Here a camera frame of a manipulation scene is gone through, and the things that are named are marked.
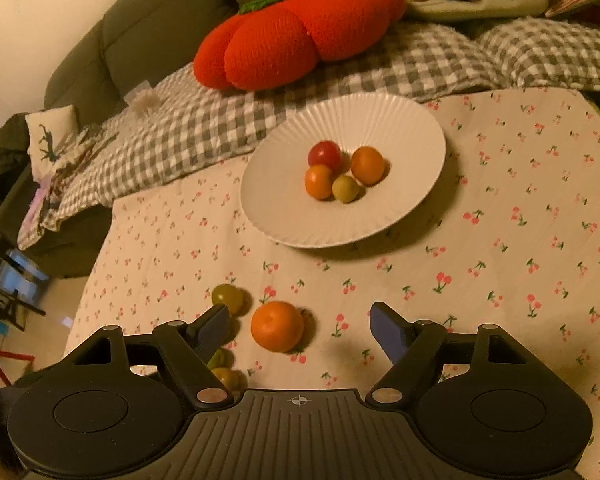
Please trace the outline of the red tomato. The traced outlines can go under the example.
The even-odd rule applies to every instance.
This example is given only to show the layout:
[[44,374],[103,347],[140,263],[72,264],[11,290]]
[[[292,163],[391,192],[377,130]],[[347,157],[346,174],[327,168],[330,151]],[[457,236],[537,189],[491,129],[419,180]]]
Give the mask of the red tomato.
[[318,142],[310,149],[308,154],[308,164],[310,166],[322,165],[328,167],[333,172],[340,169],[342,163],[342,153],[340,147],[332,141],[324,140]]

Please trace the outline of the grey checkered blanket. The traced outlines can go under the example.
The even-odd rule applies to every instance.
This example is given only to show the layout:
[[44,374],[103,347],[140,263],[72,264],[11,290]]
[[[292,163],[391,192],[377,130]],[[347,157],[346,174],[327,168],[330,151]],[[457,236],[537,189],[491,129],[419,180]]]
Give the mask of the grey checkered blanket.
[[210,90],[182,68],[158,84],[160,103],[147,118],[122,112],[83,128],[60,159],[58,188],[30,208],[17,243],[30,248],[84,209],[249,153],[313,103],[360,92],[425,102],[467,90],[528,87],[600,91],[600,28],[549,18],[461,28],[404,21],[355,58],[260,92]]

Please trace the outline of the clear cotton swab container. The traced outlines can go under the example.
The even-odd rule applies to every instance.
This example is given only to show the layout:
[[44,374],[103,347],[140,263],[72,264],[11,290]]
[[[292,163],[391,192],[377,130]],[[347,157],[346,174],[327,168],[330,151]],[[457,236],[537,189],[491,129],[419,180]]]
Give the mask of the clear cotton swab container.
[[125,103],[138,117],[145,117],[162,104],[157,91],[148,81],[142,81],[124,96]]

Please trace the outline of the small orange fruit on plate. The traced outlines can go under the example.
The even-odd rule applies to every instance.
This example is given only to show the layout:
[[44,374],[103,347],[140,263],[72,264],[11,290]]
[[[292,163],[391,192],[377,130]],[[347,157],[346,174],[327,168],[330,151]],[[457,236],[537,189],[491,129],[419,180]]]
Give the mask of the small orange fruit on plate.
[[314,200],[329,200],[332,197],[333,176],[329,166],[309,166],[304,175],[304,188]]

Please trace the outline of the white embroidered small pillow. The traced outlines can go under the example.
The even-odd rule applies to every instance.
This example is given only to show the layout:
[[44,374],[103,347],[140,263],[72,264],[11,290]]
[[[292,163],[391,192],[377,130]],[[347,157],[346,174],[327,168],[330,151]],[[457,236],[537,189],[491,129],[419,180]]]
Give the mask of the white embroidered small pillow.
[[29,131],[28,154],[33,181],[41,183],[54,169],[79,127],[73,105],[51,108],[24,116]]

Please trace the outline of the small yellow-green fruit on plate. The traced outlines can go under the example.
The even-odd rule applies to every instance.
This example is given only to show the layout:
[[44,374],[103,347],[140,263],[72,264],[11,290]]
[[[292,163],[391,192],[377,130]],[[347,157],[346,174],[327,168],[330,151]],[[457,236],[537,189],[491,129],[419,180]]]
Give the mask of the small yellow-green fruit on plate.
[[332,182],[332,196],[340,203],[351,203],[358,198],[358,194],[360,194],[360,186],[355,178],[348,174],[340,174]]

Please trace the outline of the dark green sofa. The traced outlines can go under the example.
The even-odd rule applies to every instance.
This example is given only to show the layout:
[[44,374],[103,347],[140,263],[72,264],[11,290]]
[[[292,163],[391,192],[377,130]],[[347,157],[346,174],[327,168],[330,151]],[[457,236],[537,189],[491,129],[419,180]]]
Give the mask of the dark green sofa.
[[[118,0],[56,68],[47,84],[44,105],[73,105],[79,132],[122,112],[136,116],[124,96],[148,81],[158,84],[177,70],[193,73],[194,55],[210,30],[236,15],[249,0]],[[36,185],[30,162],[28,127],[23,115],[0,129],[0,174],[15,165],[20,172],[0,207],[0,232],[18,237]],[[89,274],[111,223],[111,207],[95,205],[61,223],[24,252],[53,278]]]

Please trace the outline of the olive green tomato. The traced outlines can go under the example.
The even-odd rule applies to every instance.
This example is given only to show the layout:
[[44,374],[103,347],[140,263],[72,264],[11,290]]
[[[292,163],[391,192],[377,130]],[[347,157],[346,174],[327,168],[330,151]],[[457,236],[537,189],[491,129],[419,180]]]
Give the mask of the olive green tomato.
[[244,310],[244,293],[232,284],[216,285],[211,293],[212,304],[224,304],[231,316],[238,316]]

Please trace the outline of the green lime fruit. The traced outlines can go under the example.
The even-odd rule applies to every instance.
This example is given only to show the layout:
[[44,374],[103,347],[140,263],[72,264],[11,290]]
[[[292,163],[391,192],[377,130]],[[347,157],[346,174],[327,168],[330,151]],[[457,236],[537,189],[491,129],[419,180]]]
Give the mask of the green lime fruit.
[[207,363],[207,367],[209,370],[214,370],[218,367],[226,367],[226,359],[227,350],[224,348],[219,348],[212,354],[211,359]]

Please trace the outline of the orange fruit on plate right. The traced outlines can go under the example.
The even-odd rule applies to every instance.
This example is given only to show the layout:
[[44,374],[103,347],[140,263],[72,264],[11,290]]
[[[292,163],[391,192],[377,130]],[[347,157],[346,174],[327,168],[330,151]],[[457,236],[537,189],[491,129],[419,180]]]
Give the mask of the orange fruit on plate right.
[[372,146],[361,146],[351,156],[351,174],[365,186],[377,184],[384,176],[385,169],[384,156]]

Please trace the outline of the cherry print tablecloth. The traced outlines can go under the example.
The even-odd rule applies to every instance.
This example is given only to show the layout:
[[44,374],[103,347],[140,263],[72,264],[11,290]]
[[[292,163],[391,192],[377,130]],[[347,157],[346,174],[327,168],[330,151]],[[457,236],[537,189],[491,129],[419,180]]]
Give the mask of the cherry print tablecloth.
[[249,318],[230,342],[250,386],[366,391],[389,368],[368,329],[385,301],[451,333],[502,326],[582,396],[594,429],[579,470],[600,479],[600,115],[577,91],[449,96],[430,110],[448,159],[403,221],[333,252],[300,252],[253,229],[239,207],[236,157],[122,198],[68,338],[190,321],[212,289],[242,288],[250,308],[308,311],[309,343],[272,353]]

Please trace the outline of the red tomato-shaped cushion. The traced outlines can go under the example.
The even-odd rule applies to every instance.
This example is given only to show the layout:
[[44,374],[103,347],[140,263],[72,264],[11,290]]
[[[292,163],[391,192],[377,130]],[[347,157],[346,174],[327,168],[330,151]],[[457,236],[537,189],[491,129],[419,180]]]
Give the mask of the red tomato-shaped cushion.
[[405,10],[406,0],[252,0],[204,38],[194,75],[215,90],[291,84],[366,51]]

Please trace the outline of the large orange mandarin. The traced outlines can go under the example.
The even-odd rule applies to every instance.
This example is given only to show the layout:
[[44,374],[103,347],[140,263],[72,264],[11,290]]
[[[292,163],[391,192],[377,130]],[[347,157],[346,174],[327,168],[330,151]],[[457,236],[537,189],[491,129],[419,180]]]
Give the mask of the large orange mandarin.
[[298,346],[304,321],[300,310],[285,301],[262,304],[251,318],[250,332],[253,340],[265,350],[289,352]]

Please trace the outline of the white ribbed plate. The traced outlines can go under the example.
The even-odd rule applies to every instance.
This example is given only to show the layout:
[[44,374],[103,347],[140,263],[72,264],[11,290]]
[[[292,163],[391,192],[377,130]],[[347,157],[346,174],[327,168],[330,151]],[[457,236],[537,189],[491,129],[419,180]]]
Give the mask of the white ribbed plate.
[[[384,156],[386,169],[373,186],[343,204],[314,200],[304,188],[308,154],[318,142],[335,142],[340,174],[353,177],[350,160],[361,146]],[[445,160],[445,138],[426,107],[403,96],[357,93],[313,104],[286,119],[247,162],[240,206],[251,225],[274,242],[329,248],[357,242],[393,226],[431,192]]]

